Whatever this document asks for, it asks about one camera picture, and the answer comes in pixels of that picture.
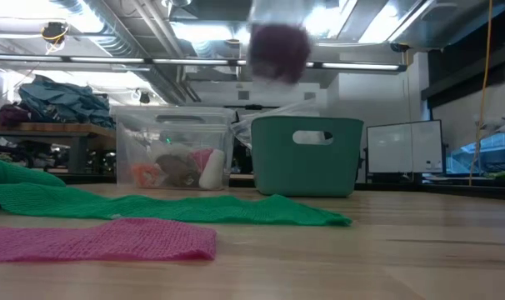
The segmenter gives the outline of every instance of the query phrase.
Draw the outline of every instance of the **window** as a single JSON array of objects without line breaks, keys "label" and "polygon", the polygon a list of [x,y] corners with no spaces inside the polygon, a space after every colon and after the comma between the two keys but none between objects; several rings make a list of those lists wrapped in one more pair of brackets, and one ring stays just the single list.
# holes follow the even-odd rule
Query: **window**
[{"label": "window", "polygon": [[[469,174],[475,154],[475,143],[451,151],[447,155],[447,174]],[[505,133],[498,133],[481,141],[480,158],[473,173],[505,171]]]}]

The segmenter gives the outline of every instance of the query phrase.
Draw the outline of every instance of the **wall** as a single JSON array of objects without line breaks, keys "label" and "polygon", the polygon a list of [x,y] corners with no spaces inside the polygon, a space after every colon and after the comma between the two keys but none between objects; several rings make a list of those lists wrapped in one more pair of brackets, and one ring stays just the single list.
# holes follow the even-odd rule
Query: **wall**
[{"label": "wall", "polygon": [[[304,101],[304,93],[316,93],[316,101],[321,107],[327,103],[327,91],[319,83],[300,83],[295,87],[278,86],[262,82],[190,82],[202,103],[188,103],[192,106],[243,106],[259,104],[263,106],[283,106],[296,101]],[[238,100],[239,91],[249,91],[249,100]]]},{"label": "wall", "polygon": [[[364,158],[367,127],[428,119],[426,103],[420,96],[421,88],[428,85],[426,61],[426,53],[417,53],[408,70],[399,74],[339,73],[327,89],[323,115],[364,121],[360,144]],[[359,183],[365,181],[365,167],[364,162],[358,171]]]}]

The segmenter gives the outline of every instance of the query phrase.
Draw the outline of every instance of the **table surface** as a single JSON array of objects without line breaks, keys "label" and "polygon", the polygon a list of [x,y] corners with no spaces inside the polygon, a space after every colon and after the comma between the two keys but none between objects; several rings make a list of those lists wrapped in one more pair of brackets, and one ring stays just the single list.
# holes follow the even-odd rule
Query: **table surface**
[{"label": "table surface", "polygon": [[67,146],[71,145],[72,136],[89,136],[91,138],[88,141],[88,147],[92,150],[112,150],[116,147],[115,130],[89,123],[23,122],[15,127],[5,127],[0,124],[0,136],[17,136],[21,140]]},{"label": "table surface", "polygon": [[[116,197],[217,195],[79,186]],[[230,189],[262,198],[253,189]],[[297,198],[352,227],[200,224],[213,262],[0,263],[0,299],[505,299],[505,201],[418,192]],[[86,228],[101,220],[24,217],[0,226]]]}]

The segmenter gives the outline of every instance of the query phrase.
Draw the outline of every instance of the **clear plastic container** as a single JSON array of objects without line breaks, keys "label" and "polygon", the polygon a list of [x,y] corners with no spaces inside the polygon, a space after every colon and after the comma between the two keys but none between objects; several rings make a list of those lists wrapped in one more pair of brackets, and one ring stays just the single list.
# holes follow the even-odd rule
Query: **clear plastic container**
[{"label": "clear plastic container", "polygon": [[210,107],[120,107],[117,184],[218,190],[228,186],[235,112]]}]

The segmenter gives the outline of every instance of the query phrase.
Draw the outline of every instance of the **cable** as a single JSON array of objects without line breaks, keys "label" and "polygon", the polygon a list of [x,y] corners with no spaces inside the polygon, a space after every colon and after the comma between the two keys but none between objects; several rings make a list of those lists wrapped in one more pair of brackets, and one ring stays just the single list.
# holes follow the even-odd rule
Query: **cable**
[{"label": "cable", "polygon": [[482,101],[480,102],[480,116],[478,117],[478,124],[477,124],[477,141],[475,147],[475,154],[472,157],[471,169],[469,170],[470,187],[473,185],[473,171],[475,169],[475,162],[478,160],[478,157],[480,156],[480,142],[481,142],[480,131],[482,130],[484,122],[484,104],[486,102],[486,86],[488,85],[489,58],[492,41],[492,17],[493,17],[493,0],[489,0],[489,10],[487,12],[486,67],[484,68],[484,81],[482,83]]},{"label": "cable", "polygon": [[42,31],[41,31],[41,33],[42,33],[42,38],[47,39],[47,40],[52,40],[52,41],[54,41],[54,40],[56,40],[56,39],[60,39],[60,38],[62,38],[64,35],[66,35],[66,33],[68,33],[68,31],[69,31],[69,26],[67,26],[67,27],[66,27],[66,30],[64,30],[62,33],[58,34],[56,37],[46,37],[46,36],[44,36],[44,35],[43,35],[43,32],[44,32],[44,31],[45,31],[45,27],[44,27],[44,28],[42,28]]},{"label": "cable", "polygon": [[63,39],[63,36],[66,35],[66,33],[68,33],[69,31],[69,26],[66,27],[66,29],[58,34],[56,37],[45,37],[43,36],[43,31],[45,30],[45,28],[42,28],[42,38],[46,39],[46,40],[51,40],[51,41],[54,41],[54,44],[49,44],[49,43],[46,43],[45,44],[45,49],[47,49],[47,52],[45,53],[45,55],[49,55],[50,53],[55,53],[55,52],[58,52],[60,50],[62,50],[66,43],[63,42],[62,44],[60,44],[59,47],[56,47],[56,45],[58,44],[58,42],[60,42],[62,39]]},{"label": "cable", "polygon": [[37,63],[37,65],[36,65],[36,66],[34,66],[32,69],[30,69],[30,71],[28,71],[28,73],[26,73],[26,74],[25,74],[25,76],[23,76],[23,78],[22,78],[22,79],[21,79],[18,83],[14,84],[12,88],[9,88],[6,92],[4,92],[4,93],[1,95],[1,97],[0,97],[0,98],[1,98],[1,100],[3,100],[3,97],[4,97],[4,96],[6,96],[6,95],[8,95],[8,93],[9,93],[11,90],[13,90],[13,89],[15,89],[15,88],[18,88],[18,86],[19,86],[21,83],[23,83],[23,81],[25,81],[25,79],[27,79],[28,75],[30,75],[30,74],[32,74],[34,71],[36,71],[36,69],[40,66],[40,64],[41,64],[41,62],[38,62],[38,63]]},{"label": "cable", "polygon": [[407,66],[407,71],[406,71],[406,85],[407,85],[407,90],[408,90],[408,120],[410,122],[410,143],[412,146],[412,183],[415,180],[414,176],[414,171],[413,171],[413,125],[412,125],[412,97],[410,96],[410,74],[408,72],[408,68],[410,68],[410,55],[408,54],[409,49],[406,50],[406,66]]}]

